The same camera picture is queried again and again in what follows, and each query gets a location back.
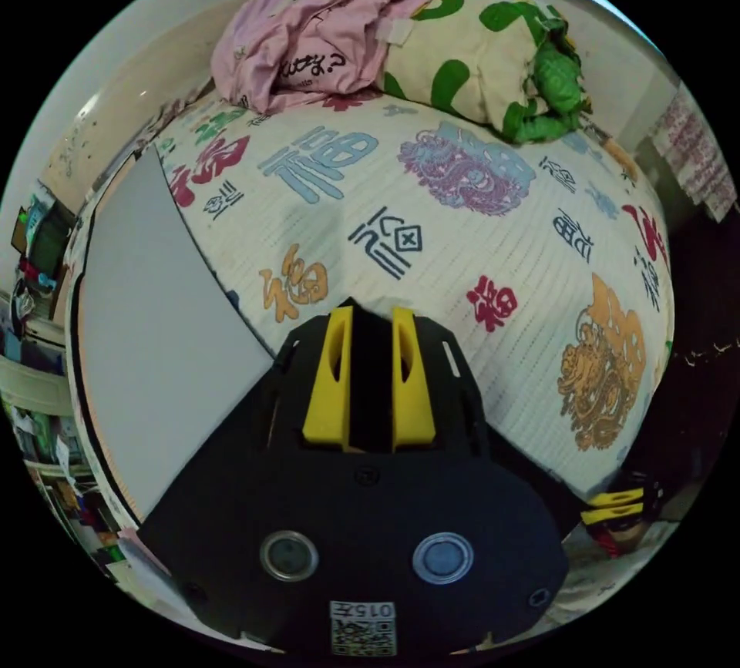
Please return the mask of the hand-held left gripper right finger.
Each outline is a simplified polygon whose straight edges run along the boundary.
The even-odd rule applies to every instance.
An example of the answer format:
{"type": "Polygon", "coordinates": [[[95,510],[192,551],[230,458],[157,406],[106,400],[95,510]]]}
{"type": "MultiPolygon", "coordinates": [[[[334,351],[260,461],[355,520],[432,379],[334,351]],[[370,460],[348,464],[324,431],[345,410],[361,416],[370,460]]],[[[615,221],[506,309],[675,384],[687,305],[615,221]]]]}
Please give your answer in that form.
{"type": "Polygon", "coordinates": [[[392,444],[425,446],[435,437],[415,315],[397,307],[392,312],[392,444]]]}

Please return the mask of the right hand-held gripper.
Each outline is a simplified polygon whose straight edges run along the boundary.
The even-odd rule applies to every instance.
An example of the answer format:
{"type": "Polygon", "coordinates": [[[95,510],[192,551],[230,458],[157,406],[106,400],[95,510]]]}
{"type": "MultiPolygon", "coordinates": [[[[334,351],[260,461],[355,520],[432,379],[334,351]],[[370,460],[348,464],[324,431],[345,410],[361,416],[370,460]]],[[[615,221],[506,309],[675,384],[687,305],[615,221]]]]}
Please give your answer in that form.
{"type": "Polygon", "coordinates": [[[580,513],[586,527],[618,527],[618,532],[632,532],[649,527],[665,503],[665,486],[654,475],[639,471],[622,471],[618,478],[620,491],[601,492],[580,513]]]}

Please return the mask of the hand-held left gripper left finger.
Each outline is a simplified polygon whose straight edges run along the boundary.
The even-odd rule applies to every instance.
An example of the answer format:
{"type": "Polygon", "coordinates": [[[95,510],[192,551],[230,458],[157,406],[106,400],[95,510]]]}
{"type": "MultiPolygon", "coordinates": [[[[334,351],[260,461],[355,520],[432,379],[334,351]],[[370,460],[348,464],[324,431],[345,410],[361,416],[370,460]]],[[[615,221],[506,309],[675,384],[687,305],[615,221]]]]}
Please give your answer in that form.
{"type": "Polygon", "coordinates": [[[302,427],[302,436],[310,445],[349,445],[352,324],[352,309],[335,309],[328,316],[302,427]]]}

